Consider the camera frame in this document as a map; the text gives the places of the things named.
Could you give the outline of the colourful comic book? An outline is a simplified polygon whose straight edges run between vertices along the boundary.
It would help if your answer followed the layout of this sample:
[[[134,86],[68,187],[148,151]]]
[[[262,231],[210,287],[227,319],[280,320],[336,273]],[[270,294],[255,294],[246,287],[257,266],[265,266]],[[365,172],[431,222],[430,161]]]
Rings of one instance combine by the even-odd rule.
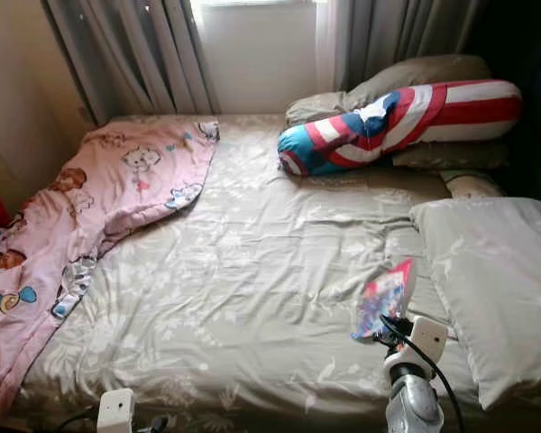
[[[387,323],[404,318],[414,281],[414,260],[408,257],[366,283],[350,334],[353,341],[369,344],[377,338],[389,338]]]

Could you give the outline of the pale floral pillow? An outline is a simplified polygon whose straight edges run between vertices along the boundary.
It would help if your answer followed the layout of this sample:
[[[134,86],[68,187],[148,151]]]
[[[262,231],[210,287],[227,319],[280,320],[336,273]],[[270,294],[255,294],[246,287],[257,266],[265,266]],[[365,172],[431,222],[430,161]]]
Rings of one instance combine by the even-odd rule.
[[[541,202],[436,199],[410,218],[481,407],[541,408]]]

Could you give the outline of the bed with beige floral sheet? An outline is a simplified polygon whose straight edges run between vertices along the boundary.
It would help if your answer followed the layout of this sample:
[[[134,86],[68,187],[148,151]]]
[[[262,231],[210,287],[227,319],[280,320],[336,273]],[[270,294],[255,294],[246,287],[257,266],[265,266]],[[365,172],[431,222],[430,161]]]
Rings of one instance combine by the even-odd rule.
[[[369,280],[415,261],[409,310],[446,323],[439,362],[470,433],[541,433],[541,408],[481,407],[412,207],[437,176],[369,168],[297,178],[278,120],[225,115],[199,198],[98,261],[76,313],[32,363],[4,419],[56,424],[105,391],[178,430],[383,430],[383,349],[350,337]]]

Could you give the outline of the white rolled cushion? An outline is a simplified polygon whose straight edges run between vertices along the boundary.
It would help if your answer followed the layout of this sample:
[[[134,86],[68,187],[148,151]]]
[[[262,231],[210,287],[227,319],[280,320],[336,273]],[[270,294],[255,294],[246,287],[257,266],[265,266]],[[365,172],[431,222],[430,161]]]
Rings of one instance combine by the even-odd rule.
[[[488,174],[481,170],[440,170],[439,176],[447,186],[452,198],[505,197],[502,190]]]

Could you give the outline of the flat beige pillow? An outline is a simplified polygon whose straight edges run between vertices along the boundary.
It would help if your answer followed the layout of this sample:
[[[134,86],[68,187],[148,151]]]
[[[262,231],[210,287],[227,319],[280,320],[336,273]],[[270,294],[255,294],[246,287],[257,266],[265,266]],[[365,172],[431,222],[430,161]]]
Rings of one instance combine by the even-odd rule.
[[[509,165],[501,141],[419,142],[391,156],[399,168],[418,170],[493,170]]]

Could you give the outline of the pink cartoon print quilt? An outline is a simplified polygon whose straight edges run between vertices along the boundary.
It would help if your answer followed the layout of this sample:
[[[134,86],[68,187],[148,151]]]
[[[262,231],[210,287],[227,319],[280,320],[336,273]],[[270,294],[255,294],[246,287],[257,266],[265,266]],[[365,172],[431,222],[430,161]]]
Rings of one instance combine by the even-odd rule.
[[[215,119],[113,121],[0,228],[0,419],[110,248],[189,207],[220,139]]]

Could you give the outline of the red white blue striped bolster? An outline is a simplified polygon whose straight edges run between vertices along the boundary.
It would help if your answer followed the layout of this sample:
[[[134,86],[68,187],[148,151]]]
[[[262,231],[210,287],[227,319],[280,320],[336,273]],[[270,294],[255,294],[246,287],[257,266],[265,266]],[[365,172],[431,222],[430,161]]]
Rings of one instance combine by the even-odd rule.
[[[420,142],[484,142],[517,123],[522,96],[498,79],[399,88],[365,107],[291,126],[276,152],[292,176],[325,176],[371,165]]]

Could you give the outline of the large beige pillow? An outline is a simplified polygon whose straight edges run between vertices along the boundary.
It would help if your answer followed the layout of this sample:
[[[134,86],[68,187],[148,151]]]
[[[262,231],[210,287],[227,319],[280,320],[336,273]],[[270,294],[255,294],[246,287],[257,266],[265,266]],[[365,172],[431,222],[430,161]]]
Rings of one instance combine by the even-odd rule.
[[[492,78],[488,62],[477,55],[431,55],[394,63],[349,91],[321,92],[287,108],[287,127],[331,118],[365,107],[390,91],[418,84]]]

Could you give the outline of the grey curtain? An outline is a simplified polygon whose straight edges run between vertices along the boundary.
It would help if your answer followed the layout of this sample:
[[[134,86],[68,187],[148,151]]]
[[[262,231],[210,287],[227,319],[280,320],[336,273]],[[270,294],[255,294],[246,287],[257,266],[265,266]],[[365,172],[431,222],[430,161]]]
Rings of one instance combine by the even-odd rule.
[[[457,54],[489,0],[313,0],[321,91],[348,90],[394,63]]]
[[[96,126],[217,115],[192,0],[40,0]]]

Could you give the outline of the bright window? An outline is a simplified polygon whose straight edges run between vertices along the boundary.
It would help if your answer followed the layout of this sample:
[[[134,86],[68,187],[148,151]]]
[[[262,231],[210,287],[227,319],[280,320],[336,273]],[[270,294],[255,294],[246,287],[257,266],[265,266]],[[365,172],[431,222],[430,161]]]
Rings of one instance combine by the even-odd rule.
[[[249,5],[308,5],[327,3],[328,0],[191,0],[196,8],[249,7]]]

